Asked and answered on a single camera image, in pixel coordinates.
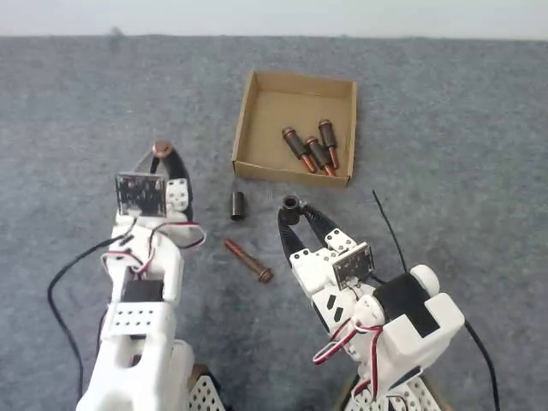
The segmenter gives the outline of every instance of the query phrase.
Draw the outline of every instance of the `white wall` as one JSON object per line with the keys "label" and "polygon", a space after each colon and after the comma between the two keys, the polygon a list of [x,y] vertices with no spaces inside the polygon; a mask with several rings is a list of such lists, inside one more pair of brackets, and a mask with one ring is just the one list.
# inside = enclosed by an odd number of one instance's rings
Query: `white wall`
{"label": "white wall", "polygon": [[548,39],[548,0],[0,0],[0,35]]}

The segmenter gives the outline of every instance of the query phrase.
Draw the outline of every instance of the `robotic arm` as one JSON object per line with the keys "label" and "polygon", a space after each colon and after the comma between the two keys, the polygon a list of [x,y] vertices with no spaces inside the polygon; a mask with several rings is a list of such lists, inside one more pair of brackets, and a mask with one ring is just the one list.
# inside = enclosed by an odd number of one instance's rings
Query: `robotic arm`
{"label": "robotic arm", "polygon": [[[319,250],[306,248],[291,229],[300,216],[323,245]],[[438,278],[426,265],[374,288],[365,284],[375,269],[371,247],[344,234],[321,211],[286,197],[278,226],[289,266],[331,337],[313,361],[321,364],[344,348],[359,363],[352,397],[364,391],[367,405],[398,397],[463,326],[461,311],[439,292]]]}
{"label": "robotic arm", "polygon": [[[112,295],[92,378],[77,411],[180,411],[196,401],[224,410],[210,377],[199,376],[198,388],[189,384],[194,353],[175,339],[181,250],[206,239],[192,221],[190,179],[170,143],[156,143],[143,161],[150,172],[116,177],[112,237],[120,240],[101,257]],[[166,175],[156,174],[160,165]]]}

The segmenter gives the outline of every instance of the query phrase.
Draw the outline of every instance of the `open cardboard box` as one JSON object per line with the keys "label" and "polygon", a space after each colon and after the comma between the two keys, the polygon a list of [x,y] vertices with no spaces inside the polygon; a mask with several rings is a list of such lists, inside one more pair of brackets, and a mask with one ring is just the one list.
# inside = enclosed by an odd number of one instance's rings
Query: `open cardboard box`
{"label": "open cardboard box", "polygon": [[[345,187],[352,176],[356,129],[355,81],[301,74],[252,72],[247,80],[236,130],[232,163],[238,177]],[[319,138],[318,122],[327,118],[337,137],[336,177],[309,173],[282,138],[293,127],[304,140]]]}

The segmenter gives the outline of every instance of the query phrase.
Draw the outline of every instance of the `gray carpet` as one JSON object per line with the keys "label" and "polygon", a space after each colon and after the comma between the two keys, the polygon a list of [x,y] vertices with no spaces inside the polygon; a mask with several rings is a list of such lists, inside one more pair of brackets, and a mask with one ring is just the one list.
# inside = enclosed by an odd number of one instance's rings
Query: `gray carpet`
{"label": "gray carpet", "polygon": [[[325,204],[372,244],[388,278],[400,266],[372,188],[408,263],[434,268],[490,349],[503,409],[546,409],[547,68],[540,42],[0,39],[0,409],[74,406],[76,364],[45,289],[109,235],[112,177],[156,139],[184,155],[196,220],[209,230],[186,266],[177,334],[237,410],[330,409],[355,370],[343,354],[311,361],[326,336],[283,258],[276,211],[285,194]],[[229,157],[251,69],[359,82],[354,180],[345,191],[238,182],[249,218],[232,223]],[[227,236],[275,279],[254,281],[223,248]],[[97,257],[57,290],[86,380],[109,295]],[[430,374],[455,409],[492,409],[487,368],[465,331]]]}

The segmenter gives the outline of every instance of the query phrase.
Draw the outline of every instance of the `mounting hole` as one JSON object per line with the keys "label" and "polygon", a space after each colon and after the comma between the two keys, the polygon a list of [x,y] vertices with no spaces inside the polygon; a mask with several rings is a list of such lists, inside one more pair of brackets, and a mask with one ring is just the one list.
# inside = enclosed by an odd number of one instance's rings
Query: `mounting hole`
{"label": "mounting hole", "polygon": [[297,204],[299,204],[299,203],[297,201],[297,198],[295,198],[293,196],[288,196],[283,200],[283,204],[287,208],[295,208],[295,207],[297,207]]}

